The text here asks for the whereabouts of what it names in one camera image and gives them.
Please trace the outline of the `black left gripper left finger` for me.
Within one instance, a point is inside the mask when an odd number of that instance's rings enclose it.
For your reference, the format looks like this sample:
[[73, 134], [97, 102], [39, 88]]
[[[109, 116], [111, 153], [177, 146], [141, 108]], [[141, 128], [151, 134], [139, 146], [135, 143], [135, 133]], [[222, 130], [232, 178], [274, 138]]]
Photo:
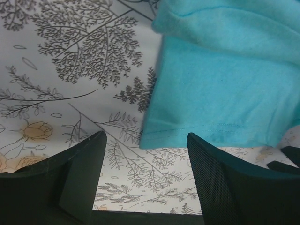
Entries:
[[89, 224], [106, 142], [105, 132], [96, 132], [52, 157], [1, 173], [1, 224]]

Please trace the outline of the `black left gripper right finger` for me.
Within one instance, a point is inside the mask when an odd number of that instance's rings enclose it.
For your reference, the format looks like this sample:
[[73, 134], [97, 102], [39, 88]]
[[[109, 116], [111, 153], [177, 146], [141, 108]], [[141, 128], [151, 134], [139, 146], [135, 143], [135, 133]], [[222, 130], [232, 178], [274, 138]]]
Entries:
[[299, 224], [299, 148], [281, 149], [293, 165], [272, 161], [265, 168], [193, 133], [187, 136], [187, 148], [205, 224]]

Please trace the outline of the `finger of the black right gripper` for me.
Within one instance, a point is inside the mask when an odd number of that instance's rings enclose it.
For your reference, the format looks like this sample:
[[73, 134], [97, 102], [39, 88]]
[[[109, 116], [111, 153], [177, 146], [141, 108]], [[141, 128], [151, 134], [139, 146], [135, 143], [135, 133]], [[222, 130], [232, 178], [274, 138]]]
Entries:
[[293, 162], [296, 165], [296, 167], [279, 161], [272, 161], [267, 164], [267, 167], [277, 172], [299, 175], [300, 174], [300, 149], [292, 146], [286, 146], [281, 149], [281, 152], [291, 162]]

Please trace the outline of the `turquoise t-shirt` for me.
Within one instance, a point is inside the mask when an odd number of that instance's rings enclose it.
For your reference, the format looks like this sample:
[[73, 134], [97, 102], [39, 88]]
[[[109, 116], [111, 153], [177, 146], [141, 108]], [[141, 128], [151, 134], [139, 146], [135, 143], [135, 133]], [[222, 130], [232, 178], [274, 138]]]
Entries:
[[163, 35], [141, 149], [276, 147], [300, 123], [297, 0], [164, 0]]

